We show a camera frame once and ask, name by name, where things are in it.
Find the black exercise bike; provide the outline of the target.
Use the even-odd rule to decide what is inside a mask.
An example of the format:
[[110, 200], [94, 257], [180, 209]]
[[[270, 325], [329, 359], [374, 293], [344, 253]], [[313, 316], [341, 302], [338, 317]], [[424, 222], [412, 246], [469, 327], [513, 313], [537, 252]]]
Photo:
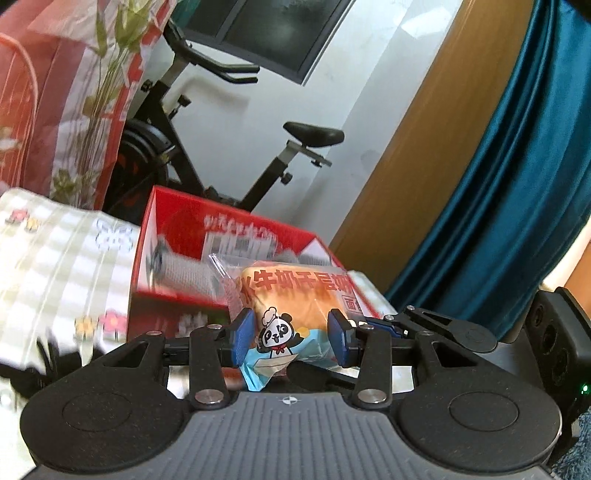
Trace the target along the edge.
[[185, 147], [182, 140], [188, 136], [188, 129], [174, 123], [173, 119], [180, 109], [190, 105], [191, 100], [181, 94], [174, 107], [166, 110], [164, 99], [173, 83], [189, 66], [204, 69], [233, 85], [256, 84], [260, 67], [252, 63], [222, 63], [199, 52], [173, 21], [165, 25], [163, 38], [173, 53], [172, 63], [157, 81], [145, 80], [140, 87], [145, 97], [135, 114], [125, 121], [102, 206], [104, 213], [140, 224], [155, 187], [166, 187], [250, 212], [256, 209], [276, 183], [290, 183], [293, 175], [288, 167], [298, 155], [308, 157], [317, 168], [332, 165], [318, 150], [344, 142], [344, 131], [287, 121], [283, 130], [290, 135], [290, 139], [245, 195], [231, 196], [205, 184], [198, 174], [199, 166], [222, 167], [225, 176], [238, 180], [243, 178], [242, 172], [235, 163], [226, 161], [221, 153], [209, 150], [205, 145]]

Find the red strawberry cardboard box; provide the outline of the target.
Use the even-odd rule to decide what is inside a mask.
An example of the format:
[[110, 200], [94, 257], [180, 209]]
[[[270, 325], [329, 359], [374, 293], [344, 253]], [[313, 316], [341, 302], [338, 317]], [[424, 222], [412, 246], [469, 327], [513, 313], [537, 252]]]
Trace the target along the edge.
[[339, 260], [314, 233], [164, 187], [153, 188], [132, 270], [126, 336], [157, 330], [183, 337], [228, 322], [228, 300], [211, 255], [237, 263]]

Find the checkered green tablecloth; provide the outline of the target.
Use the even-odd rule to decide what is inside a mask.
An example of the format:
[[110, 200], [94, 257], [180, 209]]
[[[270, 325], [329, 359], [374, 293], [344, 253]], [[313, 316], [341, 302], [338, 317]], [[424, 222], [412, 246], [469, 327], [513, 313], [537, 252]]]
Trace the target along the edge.
[[197, 260], [229, 248], [331, 256], [311, 232], [167, 189], [152, 193], [129, 223], [12, 188], [1, 196], [2, 360], [42, 369], [50, 345], [69, 361], [147, 330], [183, 337], [225, 322], [223, 302], [152, 280], [160, 240]]

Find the red printed backdrop cloth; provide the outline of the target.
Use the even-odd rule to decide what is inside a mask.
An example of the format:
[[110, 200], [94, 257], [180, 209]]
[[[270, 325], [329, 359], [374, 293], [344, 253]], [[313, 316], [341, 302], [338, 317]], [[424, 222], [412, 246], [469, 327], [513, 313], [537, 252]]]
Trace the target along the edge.
[[173, 1], [1, 4], [1, 184], [102, 207]]

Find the black knit glove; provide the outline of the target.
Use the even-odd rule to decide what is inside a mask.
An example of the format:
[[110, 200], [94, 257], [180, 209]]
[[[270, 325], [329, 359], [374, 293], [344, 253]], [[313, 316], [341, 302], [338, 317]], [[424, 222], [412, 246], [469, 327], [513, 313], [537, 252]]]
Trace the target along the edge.
[[7, 380], [12, 389], [26, 400], [82, 367], [79, 346], [62, 349], [53, 337], [47, 340], [37, 338], [35, 346], [42, 360], [43, 371], [33, 365], [20, 367], [1, 362], [1, 378]]

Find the black power strip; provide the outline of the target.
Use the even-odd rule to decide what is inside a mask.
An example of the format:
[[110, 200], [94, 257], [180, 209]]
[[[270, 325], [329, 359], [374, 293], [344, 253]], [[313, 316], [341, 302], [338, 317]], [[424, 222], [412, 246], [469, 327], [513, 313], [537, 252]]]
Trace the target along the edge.
[[540, 290], [525, 330], [544, 389], [570, 425], [590, 408], [590, 319], [569, 290]]

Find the wooden door panel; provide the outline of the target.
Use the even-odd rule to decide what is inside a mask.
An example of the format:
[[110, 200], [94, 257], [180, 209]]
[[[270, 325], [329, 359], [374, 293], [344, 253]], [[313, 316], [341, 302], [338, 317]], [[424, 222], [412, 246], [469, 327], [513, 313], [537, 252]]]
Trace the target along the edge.
[[386, 292], [442, 213], [508, 84], [530, 1], [461, 4], [425, 80], [331, 248]]

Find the dark window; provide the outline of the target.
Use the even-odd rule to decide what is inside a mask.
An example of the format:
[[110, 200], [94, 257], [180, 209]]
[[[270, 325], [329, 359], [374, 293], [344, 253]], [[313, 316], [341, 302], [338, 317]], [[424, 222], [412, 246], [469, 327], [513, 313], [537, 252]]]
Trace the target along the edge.
[[192, 42], [302, 84], [351, 6], [346, 0], [179, 1], [171, 20]]

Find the packaged bread orange blue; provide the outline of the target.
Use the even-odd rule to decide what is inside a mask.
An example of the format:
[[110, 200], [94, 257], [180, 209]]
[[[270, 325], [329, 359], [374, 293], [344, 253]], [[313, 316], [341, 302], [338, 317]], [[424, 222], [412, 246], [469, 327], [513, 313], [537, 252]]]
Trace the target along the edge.
[[332, 265], [307, 265], [211, 254], [208, 256], [228, 301], [231, 317], [249, 309], [254, 338], [239, 367], [250, 391], [263, 390], [294, 361], [332, 368], [328, 315], [338, 309], [349, 322], [363, 311], [349, 274]]

